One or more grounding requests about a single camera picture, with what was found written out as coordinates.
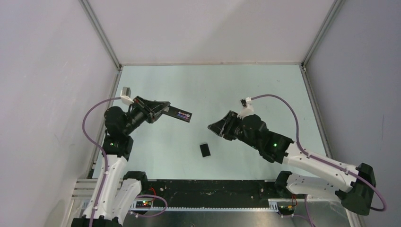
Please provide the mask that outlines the black remote control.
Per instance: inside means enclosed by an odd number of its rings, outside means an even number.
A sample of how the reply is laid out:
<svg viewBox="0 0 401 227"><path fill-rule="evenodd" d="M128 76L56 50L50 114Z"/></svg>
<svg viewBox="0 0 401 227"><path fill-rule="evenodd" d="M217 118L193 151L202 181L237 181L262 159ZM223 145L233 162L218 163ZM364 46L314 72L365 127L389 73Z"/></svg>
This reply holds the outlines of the black remote control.
<svg viewBox="0 0 401 227"><path fill-rule="evenodd" d="M192 117L192 113L173 106L168 106L163 110L163 114L188 123L191 121Z"/></svg>

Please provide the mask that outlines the black battery cover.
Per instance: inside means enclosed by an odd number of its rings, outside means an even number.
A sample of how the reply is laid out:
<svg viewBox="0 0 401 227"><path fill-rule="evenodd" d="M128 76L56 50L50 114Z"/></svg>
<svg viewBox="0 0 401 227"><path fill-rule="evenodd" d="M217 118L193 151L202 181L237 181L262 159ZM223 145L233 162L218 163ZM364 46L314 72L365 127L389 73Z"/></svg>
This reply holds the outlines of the black battery cover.
<svg viewBox="0 0 401 227"><path fill-rule="evenodd" d="M200 150L202 157L209 157L211 155L210 149L207 143L201 144L200 145Z"/></svg>

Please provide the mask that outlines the blue purple battery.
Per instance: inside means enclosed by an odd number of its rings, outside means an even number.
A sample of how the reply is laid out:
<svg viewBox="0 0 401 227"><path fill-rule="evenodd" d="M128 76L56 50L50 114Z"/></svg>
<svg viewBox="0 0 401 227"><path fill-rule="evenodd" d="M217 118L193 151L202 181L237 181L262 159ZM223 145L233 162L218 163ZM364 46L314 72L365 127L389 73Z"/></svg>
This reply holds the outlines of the blue purple battery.
<svg viewBox="0 0 401 227"><path fill-rule="evenodd" d="M190 118L190 116L189 115L186 115L186 114L178 114L177 115L179 118L182 118L182 119L189 119Z"/></svg>

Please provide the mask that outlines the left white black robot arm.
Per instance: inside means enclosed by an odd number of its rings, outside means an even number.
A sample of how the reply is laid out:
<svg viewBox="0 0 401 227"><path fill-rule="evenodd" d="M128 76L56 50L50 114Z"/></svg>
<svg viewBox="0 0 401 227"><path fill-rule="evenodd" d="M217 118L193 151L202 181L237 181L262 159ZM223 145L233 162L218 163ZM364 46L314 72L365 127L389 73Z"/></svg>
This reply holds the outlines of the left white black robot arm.
<svg viewBox="0 0 401 227"><path fill-rule="evenodd" d="M82 217L73 219L73 227L121 227L134 199L149 192L145 172L131 171L121 180L133 145L130 134L144 122L157 121L168 110L170 102L150 101L139 96L124 101L129 103L128 111L111 106L104 113L103 144L89 138L100 149L103 162L90 202Z"/></svg>

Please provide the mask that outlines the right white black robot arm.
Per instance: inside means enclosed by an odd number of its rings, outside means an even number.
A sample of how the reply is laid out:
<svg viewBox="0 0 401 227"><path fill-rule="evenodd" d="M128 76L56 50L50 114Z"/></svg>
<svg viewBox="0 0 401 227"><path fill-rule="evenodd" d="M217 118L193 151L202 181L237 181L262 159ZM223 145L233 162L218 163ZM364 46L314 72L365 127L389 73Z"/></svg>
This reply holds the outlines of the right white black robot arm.
<svg viewBox="0 0 401 227"><path fill-rule="evenodd" d="M226 140L247 144L268 162L294 166L314 174L314 177L306 177L282 171L275 181L275 192L279 197L286 198L291 194L328 197L363 216L373 210L375 174L366 163L355 166L308 152L291 138L270 131L255 114L240 118L229 111L208 129Z"/></svg>

